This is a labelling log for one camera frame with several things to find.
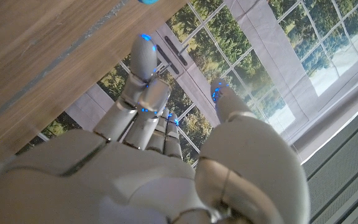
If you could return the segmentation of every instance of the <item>robot finger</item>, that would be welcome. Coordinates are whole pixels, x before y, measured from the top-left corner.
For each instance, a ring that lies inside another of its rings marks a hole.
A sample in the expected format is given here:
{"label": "robot finger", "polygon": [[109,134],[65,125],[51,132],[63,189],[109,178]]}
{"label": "robot finger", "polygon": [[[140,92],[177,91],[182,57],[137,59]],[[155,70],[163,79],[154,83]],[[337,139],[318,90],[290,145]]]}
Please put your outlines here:
{"label": "robot finger", "polygon": [[120,97],[94,127],[93,132],[108,141],[118,141],[132,122],[137,111]]}
{"label": "robot finger", "polygon": [[183,160],[179,142],[178,125],[177,115],[175,113],[169,114],[163,153],[168,157],[176,157]]}
{"label": "robot finger", "polygon": [[140,150],[146,148],[170,94],[169,84],[158,78],[147,85],[147,88],[139,96],[137,104],[139,115],[125,136],[124,144]]}
{"label": "robot finger", "polygon": [[211,97],[216,103],[216,114],[221,123],[230,122],[243,116],[255,117],[229,84],[221,78],[212,81]]}
{"label": "robot finger", "polygon": [[149,143],[147,143],[146,150],[153,150],[160,154],[163,154],[168,114],[169,110],[165,108],[158,119],[157,126],[155,127],[155,130],[149,140]]}

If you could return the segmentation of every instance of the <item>white window mullion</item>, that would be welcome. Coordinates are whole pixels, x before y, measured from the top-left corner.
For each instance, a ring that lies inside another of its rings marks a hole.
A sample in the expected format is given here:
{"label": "white window mullion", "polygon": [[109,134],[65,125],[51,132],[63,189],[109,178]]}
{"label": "white window mullion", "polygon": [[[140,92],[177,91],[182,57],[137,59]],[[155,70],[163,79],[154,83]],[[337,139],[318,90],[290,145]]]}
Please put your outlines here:
{"label": "white window mullion", "polygon": [[183,112],[179,117],[178,117],[178,121],[180,121],[183,117],[185,117],[189,111],[191,111],[191,109],[193,109],[196,105],[193,103],[192,105],[190,105],[185,112]]}
{"label": "white window mullion", "polygon": [[335,64],[333,63],[333,61],[331,60],[331,58],[328,56],[326,46],[324,45],[323,41],[321,40],[321,36],[320,36],[320,34],[318,33],[318,31],[317,31],[316,24],[314,23],[313,19],[311,18],[311,15],[310,15],[310,13],[309,13],[309,10],[308,10],[308,8],[305,6],[305,3],[303,2],[303,0],[301,1],[301,4],[302,4],[302,6],[303,6],[303,9],[304,9],[305,12],[306,12],[306,15],[308,15],[308,17],[309,17],[309,21],[310,21],[311,26],[313,27],[313,30],[314,30],[314,32],[315,32],[315,34],[316,34],[316,36],[317,36],[318,42],[320,42],[320,45],[321,45],[321,47],[323,48],[323,51],[324,51],[326,57],[327,57],[328,60],[331,62],[331,64],[334,66],[335,71],[336,71],[336,76],[339,77],[338,69],[336,68],[336,66],[335,66]]}
{"label": "white window mullion", "polygon": [[179,133],[189,142],[189,144],[194,148],[194,150],[198,153],[200,153],[200,150],[197,148],[197,146],[193,143],[193,141],[187,136],[186,133],[183,132],[181,128],[178,127]]}

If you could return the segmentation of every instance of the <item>robotic hand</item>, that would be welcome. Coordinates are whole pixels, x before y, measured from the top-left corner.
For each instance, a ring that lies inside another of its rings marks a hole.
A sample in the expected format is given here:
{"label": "robotic hand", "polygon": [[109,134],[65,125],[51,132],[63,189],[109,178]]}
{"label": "robotic hand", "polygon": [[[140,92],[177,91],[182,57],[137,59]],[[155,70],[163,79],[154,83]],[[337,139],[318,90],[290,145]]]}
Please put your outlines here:
{"label": "robotic hand", "polygon": [[0,223],[308,223],[295,153],[224,80],[211,84],[221,124],[195,171],[181,160],[150,36],[131,55],[122,95],[93,133],[69,131],[6,167]]}

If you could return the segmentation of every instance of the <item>blue light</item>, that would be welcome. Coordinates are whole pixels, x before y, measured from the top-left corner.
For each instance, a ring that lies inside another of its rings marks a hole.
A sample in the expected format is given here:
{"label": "blue light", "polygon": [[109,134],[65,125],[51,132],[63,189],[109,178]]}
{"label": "blue light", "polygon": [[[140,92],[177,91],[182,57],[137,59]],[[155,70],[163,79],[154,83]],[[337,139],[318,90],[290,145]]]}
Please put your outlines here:
{"label": "blue light", "polygon": [[147,35],[147,34],[142,34],[142,38],[145,39],[146,41],[151,40],[151,36]]}

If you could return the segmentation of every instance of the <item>wooden table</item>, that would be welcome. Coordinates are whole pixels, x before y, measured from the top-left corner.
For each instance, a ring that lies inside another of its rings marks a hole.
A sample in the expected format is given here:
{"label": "wooden table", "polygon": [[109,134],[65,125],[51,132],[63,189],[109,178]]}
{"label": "wooden table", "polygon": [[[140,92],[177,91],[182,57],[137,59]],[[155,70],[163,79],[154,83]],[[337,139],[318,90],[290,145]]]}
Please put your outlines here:
{"label": "wooden table", "polygon": [[0,161],[125,57],[136,34],[153,32],[185,3],[0,0]]}

